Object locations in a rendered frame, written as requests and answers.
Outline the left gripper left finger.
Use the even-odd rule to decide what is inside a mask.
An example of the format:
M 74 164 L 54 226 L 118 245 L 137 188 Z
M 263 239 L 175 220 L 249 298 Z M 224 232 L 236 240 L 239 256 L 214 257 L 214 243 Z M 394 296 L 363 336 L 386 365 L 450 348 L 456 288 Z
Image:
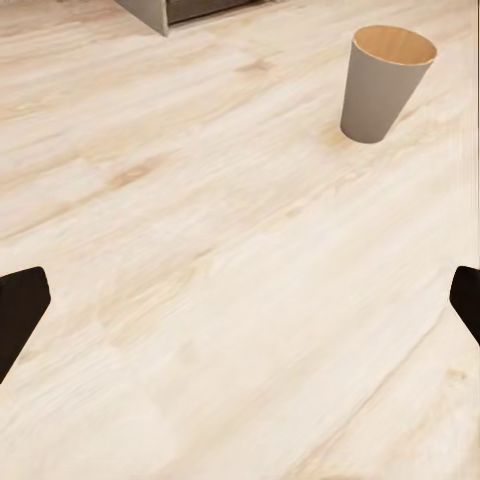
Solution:
M 42 267 L 0 277 L 0 384 L 50 304 L 48 279 Z

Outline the trash can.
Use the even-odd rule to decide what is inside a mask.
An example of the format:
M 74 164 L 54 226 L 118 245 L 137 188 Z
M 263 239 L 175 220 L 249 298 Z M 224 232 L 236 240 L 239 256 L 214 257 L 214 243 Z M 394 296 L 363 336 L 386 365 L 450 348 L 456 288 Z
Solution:
M 431 67 L 437 48 L 423 35 L 393 25 L 361 27 L 352 41 L 341 133 L 355 143 L 379 143 Z

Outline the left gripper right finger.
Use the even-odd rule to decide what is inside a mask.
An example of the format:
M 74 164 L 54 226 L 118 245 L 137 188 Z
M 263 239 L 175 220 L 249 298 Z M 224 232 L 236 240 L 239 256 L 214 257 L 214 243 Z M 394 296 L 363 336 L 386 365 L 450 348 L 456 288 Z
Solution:
M 480 269 L 457 267 L 449 301 L 480 345 Z

